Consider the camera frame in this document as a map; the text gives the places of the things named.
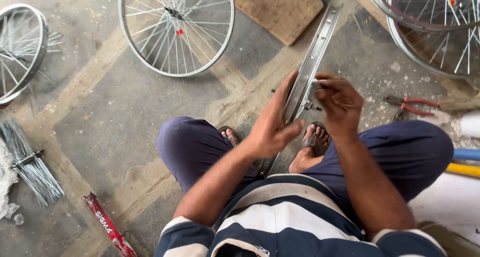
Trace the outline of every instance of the pliers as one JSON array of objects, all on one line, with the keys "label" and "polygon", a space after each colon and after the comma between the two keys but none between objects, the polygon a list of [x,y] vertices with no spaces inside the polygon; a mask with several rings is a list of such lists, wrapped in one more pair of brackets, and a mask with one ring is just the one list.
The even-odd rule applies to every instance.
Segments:
[{"label": "pliers", "polygon": [[422,98],[408,98],[407,96],[404,97],[404,98],[399,98],[399,97],[396,97],[396,96],[393,96],[393,95],[387,95],[387,96],[383,97],[383,101],[385,101],[389,104],[400,106],[400,110],[393,117],[394,121],[401,121],[401,120],[405,119],[405,110],[410,111],[410,112],[415,113],[415,114],[418,114],[418,115],[428,115],[428,116],[434,116],[435,115],[431,112],[424,112],[424,111],[417,110],[414,107],[411,107],[411,106],[407,105],[407,103],[424,103],[424,104],[427,104],[427,105],[438,108],[438,104],[435,103],[435,102],[428,101],[428,100],[422,99]]}]

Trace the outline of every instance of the wheel hub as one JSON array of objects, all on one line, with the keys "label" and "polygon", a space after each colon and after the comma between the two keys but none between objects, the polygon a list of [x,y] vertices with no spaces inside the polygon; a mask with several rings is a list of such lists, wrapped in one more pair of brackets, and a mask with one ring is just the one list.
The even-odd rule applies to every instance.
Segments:
[{"label": "wheel hub", "polygon": [[179,21],[184,21],[183,15],[175,8],[167,8],[165,10],[170,14],[172,18],[176,18]]}]

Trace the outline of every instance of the striped t-shirt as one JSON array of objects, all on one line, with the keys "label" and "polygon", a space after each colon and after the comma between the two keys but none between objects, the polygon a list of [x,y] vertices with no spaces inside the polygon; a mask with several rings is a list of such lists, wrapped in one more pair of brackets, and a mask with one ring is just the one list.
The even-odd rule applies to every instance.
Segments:
[{"label": "striped t-shirt", "polygon": [[163,229],[155,257],[446,256],[418,229],[384,229],[367,242],[323,183],[271,175],[235,196],[209,228],[177,217]]}]

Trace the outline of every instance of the navy blue pants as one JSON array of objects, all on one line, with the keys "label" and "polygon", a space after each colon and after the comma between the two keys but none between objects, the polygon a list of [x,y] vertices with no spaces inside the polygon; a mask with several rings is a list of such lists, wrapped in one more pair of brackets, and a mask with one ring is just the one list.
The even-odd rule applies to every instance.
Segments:
[{"label": "navy blue pants", "polygon": [[[394,122],[360,133],[375,161],[392,181],[405,201],[430,186],[453,158],[453,144],[439,127],[412,120]],[[207,172],[232,144],[205,120],[175,117],[162,125],[158,153],[185,191]],[[232,195],[259,179],[252,165]],[[323,160],[302,174],[329,186],[344,204],[347,216],[355,218],[347,184],[332,142]]]}]

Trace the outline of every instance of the flip-flop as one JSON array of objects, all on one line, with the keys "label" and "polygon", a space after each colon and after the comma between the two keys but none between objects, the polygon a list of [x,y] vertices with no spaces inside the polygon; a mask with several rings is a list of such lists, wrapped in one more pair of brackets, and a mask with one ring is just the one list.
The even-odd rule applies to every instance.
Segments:
[{"label": "flip-flop", "polygon": [[[227,132],[227,130],[231,130],[233,131],[233,129],[229,126],[222,126],[218,129],[218,131],[220,132],[220,134],[222,133],[222,131],[225,131],[225,133]],[[238,143],[240,143],[240,139],[238,138],[237,134],[235,134],[235,136],[237,137],[237,140],[238,140]]]},{"label": "flip-flop", "polygon": [[[318,141],[318,136],[314,133],[310,137],[306,138],[305,140],[302,140],[302,143],[300,144],[300,148],[298,149],[297,154],[300,150],[302,150],[306,147],[311,147],[311,148],[313,148],[313,153],[315,154],[315,157],[323,156],[327,152],[328,147],[330,146],[330,143],[332,142],[332,138],[330,137],[330,135],[327,132],[327,129],[325,128],[325,126],[322,123],[313,122],[310,125],[312,125],[312,124],[317,126],[317,127],[321,127],[323,129],[325,134],[328,136],[327,145],[323,146],[323,143],[320,143]],[[308,128],[305,131],[305,133],[303,134],[303,136],[305,136],[307,134],[307,131],[308,131]]]}]

